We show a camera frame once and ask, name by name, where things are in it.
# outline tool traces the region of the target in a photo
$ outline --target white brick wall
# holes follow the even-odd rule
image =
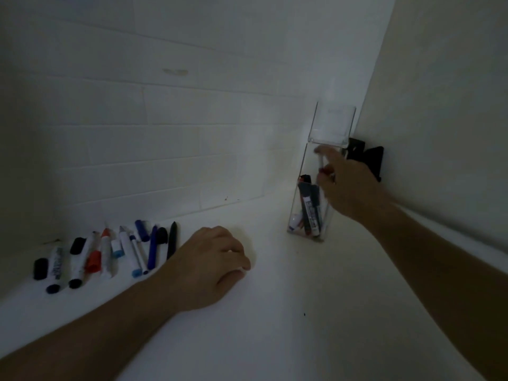
[[[361,106],[392,5],[0,0],[2,233],[74,237],[292,185],[318,98]],[[27,187],[47,221],[17,217],[38,208]]]

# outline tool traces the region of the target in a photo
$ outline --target blue pen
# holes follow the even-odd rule
[[[150,235],[150,252],[148,253],[148,264],[146,268],[153,270],[157,265],[157,226],[152,229],[152,235]]]

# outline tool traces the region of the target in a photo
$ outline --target wall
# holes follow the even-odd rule
[[[356,132],[404,205],[505,251],[507,21],[507,0],[397,0]]]
[[[2,239],[292,185],[317,100],[361,106],[393,2],[0,0]]]

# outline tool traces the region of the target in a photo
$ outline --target chipped paint mark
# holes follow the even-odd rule
[[[169,68],[164,68],[163,71],[171,76],[187,76],[189,74],[188,70],[170,70]]]

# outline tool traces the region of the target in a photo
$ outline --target beige wall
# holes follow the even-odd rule
[[[508,251],[508,0],[397,0],[355,136],[406,206]]]

